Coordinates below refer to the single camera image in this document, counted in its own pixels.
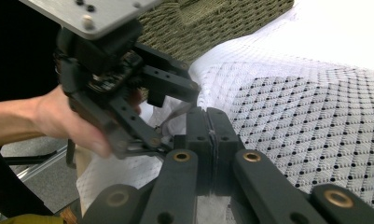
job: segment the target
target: yellow object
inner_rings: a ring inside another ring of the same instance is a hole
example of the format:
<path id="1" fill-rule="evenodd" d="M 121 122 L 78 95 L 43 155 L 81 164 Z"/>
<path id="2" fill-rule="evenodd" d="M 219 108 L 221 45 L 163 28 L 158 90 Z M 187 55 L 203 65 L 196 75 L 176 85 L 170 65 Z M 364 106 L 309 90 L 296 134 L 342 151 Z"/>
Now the yellow object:
<path id="1" fill-rule="evenodd" d="M 63 224 L 61 217 L 46 217 L 38 215 L 21 215 L 1 221 L 0 224 Z"/>

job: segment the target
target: wicker basket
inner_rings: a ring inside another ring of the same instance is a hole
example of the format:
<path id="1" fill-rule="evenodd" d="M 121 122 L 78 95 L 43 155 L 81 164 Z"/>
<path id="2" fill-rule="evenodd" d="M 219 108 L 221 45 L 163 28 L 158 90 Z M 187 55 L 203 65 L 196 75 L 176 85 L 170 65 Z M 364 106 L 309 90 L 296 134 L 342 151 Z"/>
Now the wicker basket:
<path id="1" fill-rule="evenodd" d="M 293 0 L 164 0 L 139 20 L 139 42 L 191 64 L 227 40 L 250 35 L 294 4 Z"/>

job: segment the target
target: gray metal plate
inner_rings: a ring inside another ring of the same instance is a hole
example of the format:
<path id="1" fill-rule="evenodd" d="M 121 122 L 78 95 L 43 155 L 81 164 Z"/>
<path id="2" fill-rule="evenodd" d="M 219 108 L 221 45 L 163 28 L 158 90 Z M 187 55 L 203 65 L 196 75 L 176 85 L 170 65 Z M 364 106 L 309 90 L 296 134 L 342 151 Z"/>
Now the gray metal plate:
<path id="1" fill-rule="evenodd" d="M 86 39 L 97 39 L 160 3 L 160 0 L 21 0 Z"/>

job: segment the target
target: hand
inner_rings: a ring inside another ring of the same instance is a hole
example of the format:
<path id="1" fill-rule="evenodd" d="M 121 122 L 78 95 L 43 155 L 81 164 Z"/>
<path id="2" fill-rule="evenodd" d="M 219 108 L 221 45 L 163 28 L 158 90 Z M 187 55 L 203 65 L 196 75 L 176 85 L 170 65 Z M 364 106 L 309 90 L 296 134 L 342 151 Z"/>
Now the hand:
<path id="1" fill-rule="evenodd" d="M 129 99 L 138 114 L 141 112 L 141 98 L 140 92 L 135 91 Z M 35 126 L 38 131 L 51 137 L 70 138 L 102 157 L 111 154 L 111 147 L 101 131 L 71 110 L 61 86 L 37 100 Z"/>

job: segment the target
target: human arm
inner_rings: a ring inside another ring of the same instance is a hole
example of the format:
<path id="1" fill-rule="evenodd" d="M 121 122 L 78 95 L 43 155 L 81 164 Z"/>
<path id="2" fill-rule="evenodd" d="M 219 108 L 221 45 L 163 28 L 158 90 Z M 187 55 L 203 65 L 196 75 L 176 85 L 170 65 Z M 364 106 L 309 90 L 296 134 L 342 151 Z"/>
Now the human arm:
<path id="1" fill-rule="evenodd" d="M 130 99 L 138 113 L 140 99 L 139 94 Z M 61 86 L 43 96 L 0 102 L 0 146 L 44 135 L 71 138 L 102 157 L 111 153 L 104 135 L 70 109 Z"/>

